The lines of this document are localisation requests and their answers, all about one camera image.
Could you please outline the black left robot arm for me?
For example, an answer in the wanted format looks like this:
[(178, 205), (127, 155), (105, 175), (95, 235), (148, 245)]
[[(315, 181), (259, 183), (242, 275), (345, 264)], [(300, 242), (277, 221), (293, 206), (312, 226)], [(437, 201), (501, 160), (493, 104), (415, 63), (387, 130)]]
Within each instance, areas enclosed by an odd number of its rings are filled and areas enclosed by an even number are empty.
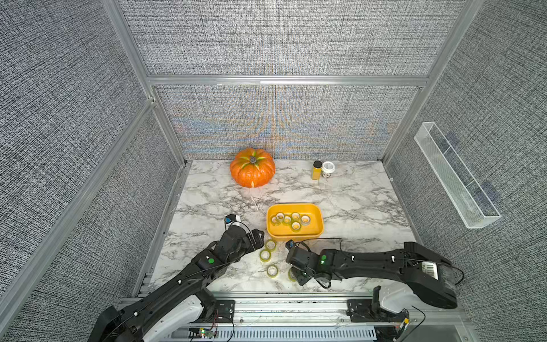
[(192, 258), (190, 263), (171, 280), (143, 299), (120, 310), (115, 306), (103, 311), (88, 338), (89, 341), (154, 341), (160, 323), (178, 306), (185, 306), (189, 322), (200, 316), (214, 314), (216, 299), (207, 287), (223, 276), (226, 270), (243, 256), (264, 246), (264, 231), (249, 230), (234, 223), (221, 238), (210, 243)]

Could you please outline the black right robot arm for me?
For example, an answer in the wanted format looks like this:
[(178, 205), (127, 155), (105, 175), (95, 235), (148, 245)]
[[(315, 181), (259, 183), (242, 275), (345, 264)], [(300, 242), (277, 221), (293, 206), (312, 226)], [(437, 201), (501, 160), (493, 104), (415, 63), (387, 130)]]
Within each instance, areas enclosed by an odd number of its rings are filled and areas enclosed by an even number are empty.
[(350, 252), (323, 249), (313, 252), (306, 242), (286, 242), (286, 262), (303, 286), (315, 280), (329, 289), (334, 281), (353, 278), (387, 279), (407, 285), (422, 302), (440, 309), (456, 309), (454, 271), (449, 259), (417, 242), (405, 242), (388, 252)]

